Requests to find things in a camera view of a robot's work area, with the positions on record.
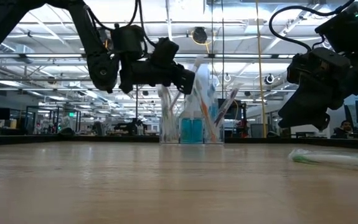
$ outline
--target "toothbrush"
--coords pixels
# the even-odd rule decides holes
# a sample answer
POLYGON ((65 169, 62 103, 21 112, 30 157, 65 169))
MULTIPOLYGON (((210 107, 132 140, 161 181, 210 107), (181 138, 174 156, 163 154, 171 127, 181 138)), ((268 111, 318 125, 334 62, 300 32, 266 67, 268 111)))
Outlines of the toothbrush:
POLYGON ((201 83, 199 82, 198 79, 196 79, 195 80, 195 88, 193 88, 194 96, 198 99, 198 101, 200 103, 201 112, 204 115, 205 123, 206 123, 207 129, 209 130, 209 133, 210 133, 210 138, 213 143, 216 143, 215 128, 212 124, 211 118, 209 117, 208 107, 206 106, 205 101, 200 94, 201 90, 202 90, 201 83))
POLYGON ((218 127, 220 122, 224 119, 224 115, 227 113, 228 109, 233 103, 238 91, 239 87, 234 87, 234 89, 230 93, 230 96, 223 102, 222 106, 219 108, 219 112, 214 122, 215 127, 218 127))

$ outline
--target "plastic bag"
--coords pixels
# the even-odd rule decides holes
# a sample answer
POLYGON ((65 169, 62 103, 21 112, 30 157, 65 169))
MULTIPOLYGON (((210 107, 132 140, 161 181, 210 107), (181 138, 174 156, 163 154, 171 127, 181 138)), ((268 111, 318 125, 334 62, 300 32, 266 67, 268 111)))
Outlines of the plastic bag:
POLYGON ((358 153, 295 149, 288 158, 294 162, 358 168, 358 153))

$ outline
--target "green object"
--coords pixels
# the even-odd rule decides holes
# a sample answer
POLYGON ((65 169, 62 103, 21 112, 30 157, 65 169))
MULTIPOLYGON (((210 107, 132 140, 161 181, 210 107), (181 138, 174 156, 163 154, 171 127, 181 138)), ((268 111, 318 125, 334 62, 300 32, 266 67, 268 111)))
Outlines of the green object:
POLYGON ((312 161, 312 160, 310 160, 310 159, 308 159, 308 158, 305 158, 304 156, 294 156, 294 157, 292 158, 292 160, 293 160, 294 162, 318 163, 318 162, 316 162, 316 161, 312 161))

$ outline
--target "fluorescent light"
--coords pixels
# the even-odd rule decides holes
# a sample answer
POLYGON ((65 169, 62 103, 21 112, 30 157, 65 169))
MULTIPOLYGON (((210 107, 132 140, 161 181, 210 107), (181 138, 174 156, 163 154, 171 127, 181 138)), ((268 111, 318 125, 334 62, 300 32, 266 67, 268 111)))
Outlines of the fluorescent light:
POLYGON ((58 91, 85 91, 85 88, 58 88, 58 91))
POLYGON ((177 54, 174 57, 175 58, 196 58, 198 56, 208 57, 208 55, 206 55, 206 54, 177 54))
POLYGON ((278 58, 293 58, 295 55, 279 55, 278 58))
POLYGON ((34 91, 29 91, 30 94, 33 94, 35 96, 43 96, 42 94, 40 93, 37 93, 37 92, 34 92, 34 91))
POLYGON ((0 58, 19 58, 19 54, 0 54, 0 58))
MULTIPOLYGON (((217 58, 223 58, 222 54, 215 55, 217 58)), ((259 58, 259 55, 253 54, 228 54, 224 55, 225 58, 259 58)), ((263 54, 260 55, 261 58, 271 58, 270 54, 263 54)))
POLYGON ((53 91, 53 89, 42 89, 42 88, 23 88, 25 91, 53 91))
POLYGON ((244 100, 241 100, 241 102, 253 102, 253 101, 261 101, 261 99, 244 99, 244 100))
POLYGON ((17 88, 0 88, 0 91, 18 91, 17 88))
POLYGON ((92 97, 94 99, 98 97, 97 94, 95 92, 93 92, 93 91, 87 90, 85 93, 86 93, 86 95, 88 95, 88 96, 90 96, 90 97, 92 97))
POLYGON ((82 58, 81 54, 26 54, 28 58, 82 58))
POLYGON ((14 82, 14 81, 0 81, 0 84, 8 85, 8 86, 14 86, 14 87, 19 87, 19 86, 21 86, 20 83, 14 82))
POLYGON ((66 98, 62 96, 49 96, 49 98, 53 100, 66 100, 66 98))

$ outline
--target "black cable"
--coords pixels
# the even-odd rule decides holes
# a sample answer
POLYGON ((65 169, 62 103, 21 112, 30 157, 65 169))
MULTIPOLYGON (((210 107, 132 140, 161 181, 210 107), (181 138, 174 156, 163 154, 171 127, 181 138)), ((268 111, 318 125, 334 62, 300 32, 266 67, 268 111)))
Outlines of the black cable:
POLYGON ((320 35, 321 36, 321 41, 314 43, 313 46, 311 46, 312 49, 314 49, 317 45, 324 43, 324 41, 326 41, 326 38, 324 35, 320 35))
POLYGON ((306 12, 310 12, 312 14, 315 14, 315 15, 318 15, 318 16, 333 16, 335 14, 339 14, 341 13, 345 8, 349 7, 352 3, 354 2, 354 0, 349 0, 348 2, 346 2, 344 5, 342 6, 339 6, 337 9, 335 9, 334 11, 332 12, 319 12, 317 10, 314 10, 314 9, 310 9, 308 7, 305 7, 305 6, 288 6, 288 7, 284 7, 278 11, 276 11, 270 18, 269 22, 268 22, 268 28, 270 29, 270 32, 276 36, 277 38, 280 38, 281 40, 285 40, 285 41, 288 41, 288 42, 291 42, 291 43, 294 43, 294 44, 298 44, 304 48, 306 48, 306 50, 309 52, 311 51, 311 47, 305 43, 303 43, 302 41, 298 41, 298 40, 294 40, 294 39, 291 39, 289 37, 284 37, 282 35, 279 35, 279 33, 277 33, 274 28, 273 28, 273 20, 274 18, 282 13, 282 12, 285 12, 285 11, 288 11, 288 10, 292 10, 292 9, 300 9, 302 11, 306 11, 306 12))
POLYGON ((100 20, 97 18, 97 16, 94 15, 93 11, 92 11, 88 6, 85 8, 85 10, 88 12, 90 18, 91 18, 93 21, 95 21, 95 23, 97 23, 101 28, 103 28, 103 29, 105 29, 105 30, 108 30, 108 31, 113 31, 113 29, 111 29, 111 28, 105 26, 104 24, 102 24, 102 23, 100 22, 100 20))
POLYGON ((154 42, 152 42, 146 34, 146 30, 144 28, 144 21, 143 21, 143 7, 141 6, 141 0, 137 0, 137 1, 138 1, 138 6, 139 6, 140 24, 141 24, 141 28, 143 29, 143 32, 144 32, 144 38, 147 40, 147 42, 149 42, 149 44, 151 44, 151 46, 156 47, 156 44, 154 42))
POLYGON ((90 23, 90 24, 89 24, 89 26, 91 26, 91 27, 89 27, 89 28, 90 28, 90 32, 92 32, 92 34, 93 34, 95 40, 96 40, 96 41, 99 41, 100 45, 103 45, 103 43, 102 43, 101 40, 100 40, 100 34, 99 34, 98 31, 97 31, 97 27, 96 27, 96 24, 95 24, 95 20, 94 20, 93 17, 90 15, 89 9, 90 9, 90 8, 89 8, 88 6, 86 6, 86 7, 84 8, 84 10, 85 10, 85 18, 84 18, 85 24, 89 24, 89 23, 90 23))
POLYGON ((130 19, 129 23, 127 24, 127 26, 130 26, 134 22, 134 19, 136 18, 136 15, 137 15, 138 6, 139 6, 139 0, 135 0, 133 15, 131 16, 131 19, 130 19))

